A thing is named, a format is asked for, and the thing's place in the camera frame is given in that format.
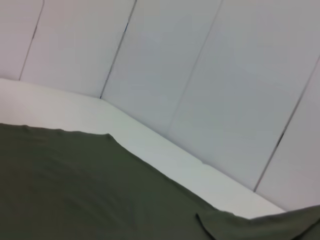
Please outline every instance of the green cloth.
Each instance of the green cloth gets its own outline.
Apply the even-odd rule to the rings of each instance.
[[[0,124],[1,240],[319,240],[319,219],[236,217],[109,134]]]

